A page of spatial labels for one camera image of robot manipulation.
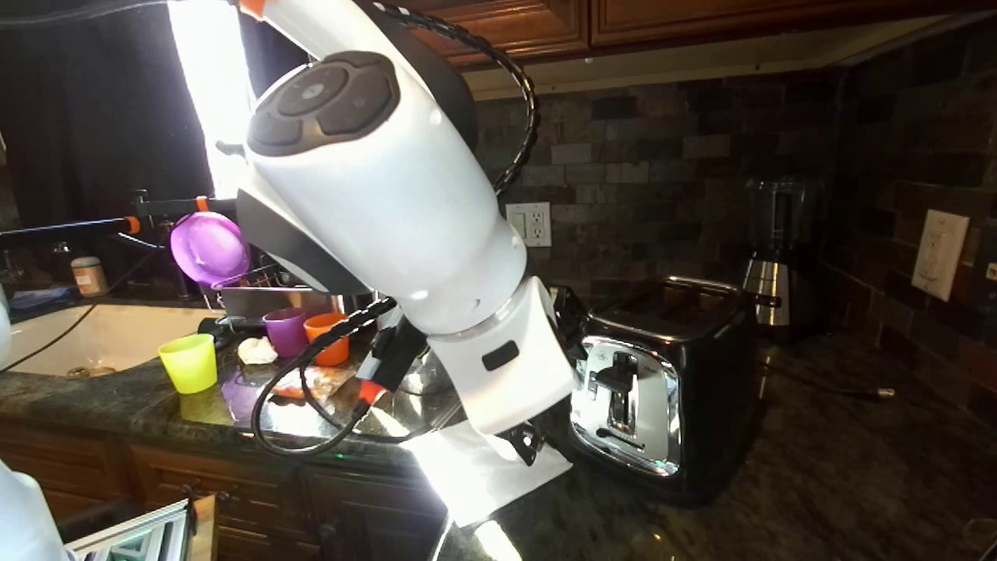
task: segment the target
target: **kitchen appliance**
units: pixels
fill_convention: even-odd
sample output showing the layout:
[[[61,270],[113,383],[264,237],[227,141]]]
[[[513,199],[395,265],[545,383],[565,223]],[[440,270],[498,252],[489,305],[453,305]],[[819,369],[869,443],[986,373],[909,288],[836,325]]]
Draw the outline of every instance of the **kitchen appliance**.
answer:
[[[324,340],[393,305],[395,332],[422,340],[448,371],[467,425],[498,456],[513,449],[530,463],[543,439],[533,439],[527,420],[565,403],[574,373],[551,330],[549,290],[527,275],[527,245],[500,218],[494,187],[461,130],[358,2],[239,7],[313,58],[274,82],[248,119],[248,177],[235,192],[247,239],[274,248],[271,260],[316,290],[347,293],[362,282],[378,293],[378,308],[349,314]],[[387,2],[375,8],[413,20]],[[527,120],[536,120],[530,78],[498,49],[486,56],[522,84]],[[328,267],[309,263],[335,263],[353,282],[324,282],[312,270]],[[413,359],[406,350],[387,342],[366,362],[375,371],[395,371],[403,359]]]
[[[802,177],[748,181],[753,199],[753,252],[744,290],[753,318],[775,335],[817,325],[812,215],[823,184]]]
[[[586,456],[679,505],[736,472],[759,403],[749,295],[663,278],[589,314],[574,351],[570,432]]]

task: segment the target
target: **kitchen counter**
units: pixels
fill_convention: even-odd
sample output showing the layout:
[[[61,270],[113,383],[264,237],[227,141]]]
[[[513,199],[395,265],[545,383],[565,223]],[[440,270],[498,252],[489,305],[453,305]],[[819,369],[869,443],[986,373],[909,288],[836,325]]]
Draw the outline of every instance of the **kitchen counter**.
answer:
[[[997,541],[994,426],[936,405],[906,369],[840,332],[759,354],[771,365],[759,430],[715,501],[673,509],[575,460],[494,519],[522,558],[896,561],[980,558]],[[895,386],[896,400],[817,383]],[[469,529],[448,545],[442,558],[475,547]]]
[[[522,558],[978,558],[997,540],[997,432],[936,405],[914,373],[840,332],[764,350],[766,408],[729,488],[675,509],[616,470],[575,468],[500,509]],[[895,386],[871,403],[830,388]],[[170,445],[255,449],[221,394],[177,400],[159,365],[96,381],[0,376],[0,420],[99,430]],[[347,443],[353,468],[408,470],[408,452]],[[440,558],[479,558],[450,529]]]

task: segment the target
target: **wooden cabinet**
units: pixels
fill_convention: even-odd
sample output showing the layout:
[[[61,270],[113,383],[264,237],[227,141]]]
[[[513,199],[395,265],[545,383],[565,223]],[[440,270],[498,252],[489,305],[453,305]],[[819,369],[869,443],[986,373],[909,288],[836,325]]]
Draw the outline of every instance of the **wooden cabinet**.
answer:
[[[221,561],[411,561],[430,558],[446,523],[422,481],[267,452],[204,456],[3,420],[0,459],[39,484],[58,523],[121,501],[136,514],[213,492]]]
[[[408,0],[406,7],[453,23],[513,58],[568,58],[989,8],[989,0]],[[450,65],[486,61],[434,30],[411,35]]]
[[[591,47],[729,39],[954,8],[985,8],[985,0],[591,0]]]
[[[411,0],[419,11],[453,23],[513,58],[574,56],[589,47],[589,0]],[[489,61],[434,30],[411,30],[453,65]]]
[[[61,523],[113,501],[139,501],[121,449],[96,432],[56,432],[3,420],[0,459],[39,484],[52,517]]]
[[[434,558],[446,509],[419,481],[309,470],[328,561]]]
[[[218,497],[218,558],[316,558],[312,501],[300,470],[267,459],[213,459],[192,452],[132,445],[146,505],[182,494]]]

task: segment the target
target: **toaster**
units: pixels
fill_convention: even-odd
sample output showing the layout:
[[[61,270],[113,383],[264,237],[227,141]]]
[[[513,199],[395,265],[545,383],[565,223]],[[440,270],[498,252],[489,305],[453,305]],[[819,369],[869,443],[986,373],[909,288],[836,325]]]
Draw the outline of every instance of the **toaster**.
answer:
[[[736,472],[759,408],[753,298],[705,278],[652,281],[582,318],[574,347],[575,445],[679,505]]]

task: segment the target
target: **electrical outlet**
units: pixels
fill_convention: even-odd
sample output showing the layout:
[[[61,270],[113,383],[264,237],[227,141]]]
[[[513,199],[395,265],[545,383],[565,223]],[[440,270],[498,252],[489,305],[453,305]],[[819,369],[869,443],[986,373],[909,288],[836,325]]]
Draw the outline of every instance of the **electrical outlet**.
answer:
[[[527,245],[551,245],[551,202],[512,202],[505,218]]]
[[[927,208],[909,282],[944,298],[954,290],[968,218]]]

